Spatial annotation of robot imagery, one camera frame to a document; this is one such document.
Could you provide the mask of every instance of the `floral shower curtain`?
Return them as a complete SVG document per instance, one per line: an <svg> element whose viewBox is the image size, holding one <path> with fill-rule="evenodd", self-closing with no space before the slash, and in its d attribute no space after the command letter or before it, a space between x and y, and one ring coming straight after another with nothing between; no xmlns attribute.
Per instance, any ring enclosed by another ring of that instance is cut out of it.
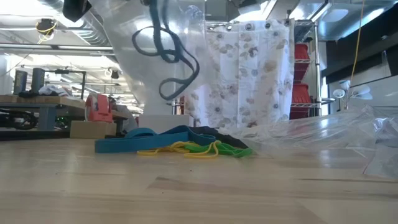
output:
<svg viewBox="0 0 398 224"><path fill-rule="evenodd" d="M196 126L241 128L289 119L294 20L219 26L206 38L217 79L185 96L185 114Z"/></svg>

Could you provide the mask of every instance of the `plastic sheet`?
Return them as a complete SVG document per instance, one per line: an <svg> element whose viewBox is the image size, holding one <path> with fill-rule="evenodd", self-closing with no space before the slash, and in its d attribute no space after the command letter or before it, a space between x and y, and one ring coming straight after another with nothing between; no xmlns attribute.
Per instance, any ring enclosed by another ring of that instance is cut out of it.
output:
<svg viewBox="0 0 398 224"><path fill-rule="evenodd" d="M282 121L253 128L220 129L242 140L260 155L291 156L294 154L322 150L354 150L369 160L389 143L389 149L379 156L391 175L394 170L398 176L398 125L394 113L367 106L361 110L349 110L328 116L320 116L291 121Z"/></svg>
<svg viewBox="0 0 398 224"><path fill-rule="evenodd" d="M157 0L159 16L162 17L162 6L168 1L167 14L170 30L176 33L185 48L199 61L200 74L186 89L191 91L211 80L206 72L208 57L205 40L205 0L195 1L191 6L187 1ZM123 70L133 94L140 103L145 103L149 95L159 97L159 85L166 78L188 78L192 71L182 62L167 63L161 57L148 57L140 54L132 44L132 35L152 25L149 7L141 1L126 0L91 0L96 11L103 18L103 25L113 46L116 58ZM161 33L164 49L175 50L175 45L166 32ZM156 52L153 40L153 28L143 30L137 36L137 44L148 52ZM194 60L184 54L192 64ZM166 83L162 93L170 95L180 85Z"/></svg>

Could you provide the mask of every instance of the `red storage bin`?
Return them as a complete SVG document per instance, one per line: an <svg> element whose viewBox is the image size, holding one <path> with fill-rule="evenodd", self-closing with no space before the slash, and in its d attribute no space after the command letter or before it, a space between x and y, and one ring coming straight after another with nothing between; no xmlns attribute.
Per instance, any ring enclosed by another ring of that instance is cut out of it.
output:
<svg viewBox="0 0 398 224"><path fill-rule="evenodd" d="M292 103L311 103L307 84L293 84ZM310 108L292 107L290 109L290 119L307 118L309 110Z"/></svg>
<svg viewBox="0 0 398 224"><path fill-rule="evenodd" d="M306 44L296 44L294 48L294 58L297 60L310 60L308 56L308 46ZM295 62L294 63L294 82L300 83L308 70L310 63Z"/></svg>

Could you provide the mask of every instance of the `wooden tabletop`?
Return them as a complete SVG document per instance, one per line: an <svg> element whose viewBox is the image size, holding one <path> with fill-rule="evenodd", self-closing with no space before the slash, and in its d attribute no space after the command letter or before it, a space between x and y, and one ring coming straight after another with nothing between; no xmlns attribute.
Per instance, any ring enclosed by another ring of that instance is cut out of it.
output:
<svg viewBox="0 0 398 224"><path fill-rule="evenodd" d="M397 223L398 182L348 150L283 159L94 154L93 141L0 145L1 223Z"/></svg>
<svg viewBox="0 0 398 224"><path fill-rule="evenodd" d="M62 96L35 96L33 98L22 98L16 95L0 95L0 103L48 103L85 109L84 102L68 99ZM120 113L115 110L112 110L112 115L121 118L128 118L124 113Z"/></svg>

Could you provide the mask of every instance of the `black cylinder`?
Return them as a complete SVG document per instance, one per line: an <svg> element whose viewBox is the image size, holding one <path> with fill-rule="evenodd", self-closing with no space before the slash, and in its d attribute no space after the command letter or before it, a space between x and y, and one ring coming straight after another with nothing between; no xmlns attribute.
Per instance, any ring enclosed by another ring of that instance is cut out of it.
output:
<svg viewBox="0 0 398 224"><path fill-rule="evenodd" d="M39 94L39 89L44 86L44 73L45 71L41 68L33 68L32 84L30 86L32 93Z"/></svg>
<svg viewBox="0 0 398 224"><path fill-rule="evenodd" d="M20 92L26 89L27 72L16 70L14 79L14 95L18 95Z"/></svg>

